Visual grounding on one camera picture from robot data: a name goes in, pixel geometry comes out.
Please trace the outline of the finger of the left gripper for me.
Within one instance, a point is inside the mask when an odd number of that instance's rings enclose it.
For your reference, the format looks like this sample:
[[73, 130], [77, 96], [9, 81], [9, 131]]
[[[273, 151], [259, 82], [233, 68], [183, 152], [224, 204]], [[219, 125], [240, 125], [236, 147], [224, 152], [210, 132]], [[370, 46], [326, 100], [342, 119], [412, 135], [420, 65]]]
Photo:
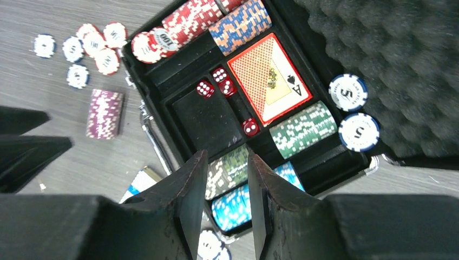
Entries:
[[1, 106], [1, 135], [22, 135], [49, 120], [44, 111]]
[[72, 146], [64, 136], [1, 135], [1, 193], [17, 193]]

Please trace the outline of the blue playing card deck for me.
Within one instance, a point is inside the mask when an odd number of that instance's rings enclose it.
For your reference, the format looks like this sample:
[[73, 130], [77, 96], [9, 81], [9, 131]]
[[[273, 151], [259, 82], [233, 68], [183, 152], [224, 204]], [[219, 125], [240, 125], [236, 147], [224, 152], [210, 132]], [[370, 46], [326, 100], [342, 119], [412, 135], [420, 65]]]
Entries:
[[128, 198], [147, 190], [162, 179], [163, 177], [158, 175], [150, 166], [145, 166], [138, 172], [119, 203], [124, 203]]

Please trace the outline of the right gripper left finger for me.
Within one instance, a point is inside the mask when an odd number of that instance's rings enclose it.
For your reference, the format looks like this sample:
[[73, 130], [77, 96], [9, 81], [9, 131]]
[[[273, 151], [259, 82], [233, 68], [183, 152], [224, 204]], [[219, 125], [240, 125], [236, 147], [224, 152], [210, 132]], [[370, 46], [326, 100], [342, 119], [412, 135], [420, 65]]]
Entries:
[[128, 259], [196, 259], [204, 210], [208, 153], [197, 151], [180, 169], [121, 206]]

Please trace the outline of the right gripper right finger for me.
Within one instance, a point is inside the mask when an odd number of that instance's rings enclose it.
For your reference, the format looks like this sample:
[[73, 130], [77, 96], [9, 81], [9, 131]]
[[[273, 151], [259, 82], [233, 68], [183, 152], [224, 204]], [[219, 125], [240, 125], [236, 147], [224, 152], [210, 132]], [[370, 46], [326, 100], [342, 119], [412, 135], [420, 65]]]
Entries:
[[275, 174], [253, 151], [248, 184], [257, 259], [330, 259], [330, 207]]

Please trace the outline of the purple poker chip stack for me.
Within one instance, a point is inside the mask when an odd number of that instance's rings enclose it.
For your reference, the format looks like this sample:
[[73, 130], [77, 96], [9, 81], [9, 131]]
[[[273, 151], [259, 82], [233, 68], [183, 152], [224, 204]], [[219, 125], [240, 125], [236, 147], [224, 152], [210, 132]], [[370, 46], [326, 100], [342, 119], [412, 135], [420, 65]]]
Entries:
[[124, 94], [93, 89], [88, 112], [86, 137], [110, 140], [119, 133]]

